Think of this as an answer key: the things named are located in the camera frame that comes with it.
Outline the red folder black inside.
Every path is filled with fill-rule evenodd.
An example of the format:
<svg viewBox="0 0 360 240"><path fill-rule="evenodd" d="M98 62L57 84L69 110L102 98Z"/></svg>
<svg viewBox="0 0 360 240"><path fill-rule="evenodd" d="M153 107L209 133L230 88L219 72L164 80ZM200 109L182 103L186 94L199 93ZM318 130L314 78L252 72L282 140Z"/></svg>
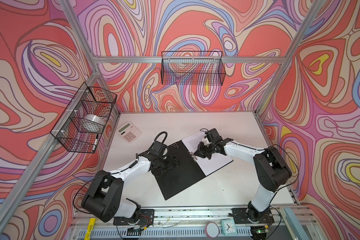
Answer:
<svg viewBox="0 0 360 240"><path fill-rule="evenodd" d="M156 177L165 200L174 197L207 177L201 168L191 160L190 154L181 141L169 146L169 154L170 156L177 156L180 165L168 170L161 177Z"/></svg>

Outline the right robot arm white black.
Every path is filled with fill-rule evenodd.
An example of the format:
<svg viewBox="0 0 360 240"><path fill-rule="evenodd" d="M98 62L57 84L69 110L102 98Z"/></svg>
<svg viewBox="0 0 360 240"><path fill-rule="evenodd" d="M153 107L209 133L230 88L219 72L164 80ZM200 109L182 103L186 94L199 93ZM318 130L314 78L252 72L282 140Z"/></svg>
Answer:
<svg viewBox="0 0 360 240"><path fill-rule="evenodd" d="M281 186L292 177L291 169L274 146L263 149L246 146L231 138L223 139L216 129L206 130L193 155L210 160L218 154L254 164L260 185L248 203L247 217L250 222L258 223Z"/></svg>

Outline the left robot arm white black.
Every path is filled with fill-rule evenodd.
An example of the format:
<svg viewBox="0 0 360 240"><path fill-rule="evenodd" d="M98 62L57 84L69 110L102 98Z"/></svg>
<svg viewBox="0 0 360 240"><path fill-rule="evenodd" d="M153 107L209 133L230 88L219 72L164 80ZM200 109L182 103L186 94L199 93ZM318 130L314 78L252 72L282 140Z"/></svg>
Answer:
<svg viewBox="0 0 360 240"><path fill-rule="evenodd" d="M141 205L122 198L123 188L137 177L151 172L155 177L179 166L178 158L162 142L154 141L144 152L136 154L129 164L110 172L101 170L89 181L89 188L81 207L88 214L106 223L113 218L123 218L131 225L141 218Z"/></svg>

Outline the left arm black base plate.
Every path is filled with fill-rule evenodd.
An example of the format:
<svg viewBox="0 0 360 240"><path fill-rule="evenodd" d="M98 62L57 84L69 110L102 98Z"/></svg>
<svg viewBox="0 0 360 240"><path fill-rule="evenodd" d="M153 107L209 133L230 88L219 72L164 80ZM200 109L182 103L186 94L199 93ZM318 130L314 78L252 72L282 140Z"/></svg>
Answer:
<svg viewBox="0 0 360 240"><path fill-rule="evenodd" d="M154 209L140 209L131 218L114 217L114 226L149 227L154 223Z"/></svg>

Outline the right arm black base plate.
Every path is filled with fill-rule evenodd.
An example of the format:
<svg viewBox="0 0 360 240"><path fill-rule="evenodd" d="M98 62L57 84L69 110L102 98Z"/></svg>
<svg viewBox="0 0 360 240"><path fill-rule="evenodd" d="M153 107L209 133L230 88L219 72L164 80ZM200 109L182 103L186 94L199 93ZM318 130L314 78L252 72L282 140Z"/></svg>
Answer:
<svg viewBox="0 0 360 240"><path fill-rule="evenodd" d="M275 220L270 209L258 213L255 209L233 208L229 213L236 224L252 224L252 225L272 225Z"/></svg>

